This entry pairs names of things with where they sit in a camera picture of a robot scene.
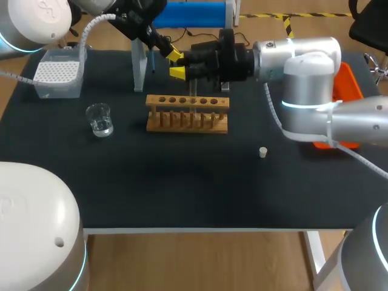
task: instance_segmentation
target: wooden test tube rack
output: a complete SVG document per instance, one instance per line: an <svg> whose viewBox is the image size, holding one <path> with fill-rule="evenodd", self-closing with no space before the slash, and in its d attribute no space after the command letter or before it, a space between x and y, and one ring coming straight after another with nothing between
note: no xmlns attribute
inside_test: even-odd
<svg viewBox="0 0 388 291"><path fill-rule="evenodd" d="M228 132L229 98L147 95L145 104L150 107L149 132Z"/></svg>

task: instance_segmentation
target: black tabletop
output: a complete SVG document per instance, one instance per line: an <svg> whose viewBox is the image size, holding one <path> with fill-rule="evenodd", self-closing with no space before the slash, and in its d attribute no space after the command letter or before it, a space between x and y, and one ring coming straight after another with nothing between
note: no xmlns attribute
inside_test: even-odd
<svg viewBox="0 0 388 291"><path fill-rule="evenodd" d="M41 56L31 57L24 76L33 76ZM344 60L364 96L377 95L362 56ZM285 138L254 79L231 84L227 135L147 133L147 94L187 94L184 82L169 78L168 62L155 61L143 93L133 92L128 52L90 51L79 99L40 100L19 84L0 123L0 160L58 175L87 228L345 229L388 200L388 182L358 161ZM279 103L282 83L270 90ZM198 95L223 96L205 81ZM105 139L85 118L96 102L112 110L115 131ZM388 169L388 150L362 145L359 153Z"/></svg>

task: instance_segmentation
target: black chair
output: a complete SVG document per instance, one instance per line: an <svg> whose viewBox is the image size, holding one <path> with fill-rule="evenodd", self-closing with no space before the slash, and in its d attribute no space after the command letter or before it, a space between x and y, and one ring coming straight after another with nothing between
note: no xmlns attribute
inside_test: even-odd
<svg viewBox="0 0 388 291"><path fill-rule="evenodd" d="M371 0L364 10L357 12L358 0L349 0L349 8L355 20L349 30L350 38L386 54L381 66L376 58L364 54L366 61L374 65L370 71L376 76L376 84L388 76L388 0Z"/></svg>

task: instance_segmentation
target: white plastic box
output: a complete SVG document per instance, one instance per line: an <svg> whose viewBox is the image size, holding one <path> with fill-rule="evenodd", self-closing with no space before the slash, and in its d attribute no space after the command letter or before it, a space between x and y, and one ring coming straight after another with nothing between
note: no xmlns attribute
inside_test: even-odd
<svg viewBox="0 0 388 291"><path fill-rule="evenodd" d="M79 48L57 48L48 50L36 69L34 81L66 83L76 78L79 68ZM35 86L41 99L79 98L83 77L75 84L63 88Z"/></svg>

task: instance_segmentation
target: robotic arm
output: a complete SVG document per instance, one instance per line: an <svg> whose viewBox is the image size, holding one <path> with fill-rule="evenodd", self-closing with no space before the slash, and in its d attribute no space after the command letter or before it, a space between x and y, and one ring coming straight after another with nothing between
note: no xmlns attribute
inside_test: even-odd
<svg viewBox="0 0 388 291"><path fill-rule="evenodd" d="M341 48L333 38L256 42L248 51L235 44L233 30L221 30L219 41L193 45L177 64L170 74L186 81L282 78L281 127L295 141L388 141L387 97L332 102L334 76L341 66Z"/></svg>
<svg viewBox="0 0 388 291"><path fill-rule="evenodd" d="M152 25L167 0L71 0L93 16L111 13L123 21L111 21L131 40L139 38L156 46L163 57L176 61L179 51ZM0 60L34 53L61 39L69 30L72 13L67 0L0 1Z"/></svg>

